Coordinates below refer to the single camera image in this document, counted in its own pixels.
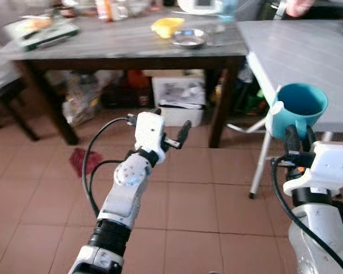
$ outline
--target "metal bowl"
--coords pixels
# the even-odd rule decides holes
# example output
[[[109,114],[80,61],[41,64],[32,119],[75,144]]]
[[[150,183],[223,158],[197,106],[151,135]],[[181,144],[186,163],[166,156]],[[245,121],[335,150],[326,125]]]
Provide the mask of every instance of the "metal bowl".
[[[173,34],[171,42],[185,49],[198,49],[207,43],[207,37],[207,33],[199,29],[178,30]]]

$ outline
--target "metal table leg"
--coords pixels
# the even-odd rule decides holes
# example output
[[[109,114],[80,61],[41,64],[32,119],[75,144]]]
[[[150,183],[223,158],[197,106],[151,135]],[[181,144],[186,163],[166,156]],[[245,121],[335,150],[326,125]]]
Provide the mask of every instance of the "metal table leg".
[[[325,131],[321,139],[325,142],[330,142],[333,139],[333,136],[334,136],[333,132]]]
[[[259,187],[259,184],[260,184],[260,181],[262,178],[263,170],[264,170],[265,160],[266,160],[267,155],[268,155],[271,139],[272,139],[272,136],[270,136],[269,132],[266,131],[266,133],[264,135],[261,153],[259,155],[256,173],[254,174],[252,186],[251,186],[250,192],[249,192],[249,198],[251,198],[251,199],[254,199],[256,197],[258,187]]]

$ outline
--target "chair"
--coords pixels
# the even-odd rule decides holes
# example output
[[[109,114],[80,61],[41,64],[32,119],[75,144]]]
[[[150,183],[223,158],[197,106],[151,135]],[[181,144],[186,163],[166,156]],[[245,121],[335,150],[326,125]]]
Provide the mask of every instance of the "chair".
[[[19,124],[24,133],[32,140],[38,141],[39,137],[25,123],[23,118],[12,108],[10,102],[17,99],[21,106],[24,106],[24,101],[20,97],[20,93],[25,89],[23,80],[19,78],[15,69],[5,60],[5,57],[0,56],[0,104]]]

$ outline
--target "tiled floor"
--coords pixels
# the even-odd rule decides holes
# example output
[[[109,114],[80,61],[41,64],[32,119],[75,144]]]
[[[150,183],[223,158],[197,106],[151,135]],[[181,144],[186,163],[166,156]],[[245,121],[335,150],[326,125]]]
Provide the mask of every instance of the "tiled floor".
[[[79,146],[127,112],[105,111],[79,126]],[[37,143],[14,124],[0,130],[0,274],[67,273],[95,218],[69,164],[74,148],[65,145],[47,118],[29,123],[42,138]],[[94,150],[105,159],[122,159],[134,143],[133,131],[115,126]],[[166,129],[174,138],[177,131]],[[186,147],[170,150],[155,168],[123,273],[296,273],[287,239],[290,221],[270,186],[268,169],[257,199],[248,199],[263,136],[226,129],[222,147],[208,149],[209,131],[209,126],[192,128]],[[279,142],[271,153],[282,153]],[[98,203],[112,187],[114,167],[100,168],[95,177]]]

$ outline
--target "white container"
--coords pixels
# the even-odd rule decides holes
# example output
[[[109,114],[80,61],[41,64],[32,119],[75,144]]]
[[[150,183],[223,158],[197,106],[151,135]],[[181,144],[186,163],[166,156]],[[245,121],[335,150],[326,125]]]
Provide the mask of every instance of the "white container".
[[[197,127],[201,124],[204,114],[204,110],[187,110],[173,107],[160,107],[160,109],[166,127],[181,127],[187,120],[191,121],[192,127]]]
[[[190,120],[192,127],[197,127],[201,124],[203,109],[199,108],[176,108],[162,107],[159,103],[163,99],[171,100],[174,103],[190,103],[200,106],[205,105],[205,95],[198,93],[199,96],[184,97],[184,91],[190,86],[203,86],[204,80],[200,76],[182,76],[182,77],[153,77],[153,90],[155,106],[160,107],[161,115],[165,119],[165,126],[178,127]],[[167,90],[167,86],[173,86],[172,92]]]

